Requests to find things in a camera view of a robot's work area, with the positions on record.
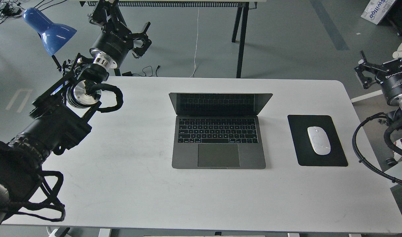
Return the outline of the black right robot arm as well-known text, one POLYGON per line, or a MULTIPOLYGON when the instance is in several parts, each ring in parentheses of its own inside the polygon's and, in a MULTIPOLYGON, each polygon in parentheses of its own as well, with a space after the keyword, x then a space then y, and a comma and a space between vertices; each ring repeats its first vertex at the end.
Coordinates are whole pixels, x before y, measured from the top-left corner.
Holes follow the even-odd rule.
POLYGON ((374 84, 379 84, 382 89, 382 94, 389 106, 397 107, 395 111, 384 113, 380 112, 367 117, 356 130, 353 132, 352 146, 359 162, 367 168, 390 180, 394 184, 402 186, 402 180, 386 174, 380 169, 372 165, 360 152, 357 146, 357 134, 369 121, 374 119, 385 119, 387 129, 384 132, 384 142, 386 146, 393 152, 402 155, 402 149, 397 147, 392 141, 391 135, 394 131, 402 130, 402 56, 390 62, 381 65, 369 63, 364 52, 361 51, 362 63, 354 68, 356 77, 362 83, 364 89, 368 89, 374 84))

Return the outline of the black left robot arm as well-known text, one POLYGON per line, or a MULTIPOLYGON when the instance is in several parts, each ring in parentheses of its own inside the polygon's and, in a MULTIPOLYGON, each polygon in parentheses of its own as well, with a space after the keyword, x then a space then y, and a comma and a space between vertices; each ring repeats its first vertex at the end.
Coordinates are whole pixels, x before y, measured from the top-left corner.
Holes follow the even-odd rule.
POLYGON ((90 49, 91 58, 77 54, 59 69, 69 71, 33 102, 33 122, 11 141, 0 141, 0 225, 13 215, 50 222, 65 219, 65 205, 58 199, 63 184, 59 171, 44 171, 51 153, 61 155, 77 146, 92 130, 96 112, 110 113, 123 105, 123 93, 106 83, 109 69, 118 70, 129 52, 136 59, 151 45, 150 23, 140 33, 126 25, 118 0, 100 0, 89 16, 101 32, 90 49))

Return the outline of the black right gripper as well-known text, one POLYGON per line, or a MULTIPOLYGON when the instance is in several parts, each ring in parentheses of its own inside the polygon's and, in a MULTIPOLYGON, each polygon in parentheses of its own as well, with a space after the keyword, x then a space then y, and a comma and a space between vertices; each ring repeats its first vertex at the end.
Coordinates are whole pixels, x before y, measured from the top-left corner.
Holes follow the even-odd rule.
MULTIPOLYGON (((360 51, 360 56, 361 60, 358 66, 354 68, 354 71, 362 87, 367 90, 374 84, 381 84, 387 104, 390 106, 402 106, 402 71, 386 76, 390 72, 389 68, 384 65, 369 63, 362 50, 360 51), (374 77, 365 76, 364 72, 369 72, 374 77)), ((402 69, 402 43, 392 53, 392 58, 398 63, 398 68, 402 69)))

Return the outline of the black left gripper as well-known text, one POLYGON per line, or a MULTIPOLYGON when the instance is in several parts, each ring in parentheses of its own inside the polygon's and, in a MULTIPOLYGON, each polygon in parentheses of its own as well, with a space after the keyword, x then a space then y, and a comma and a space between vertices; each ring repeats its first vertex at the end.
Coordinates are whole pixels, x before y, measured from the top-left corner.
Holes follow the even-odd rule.
POLYGON ((147 35, 151 23, 147 22, 142 32, 132 33, 124 22, 119 2, 119 0, 100 0, 89 14, 89 23, 102 28, 90 48, 90 54, 95 57, 98 52, 103 52, 116 64, 122 64, 130 50, 135 59, 141 58, 152 44, 147 35), (139 47, 135 45, 136 41, 141 43, 139 47))

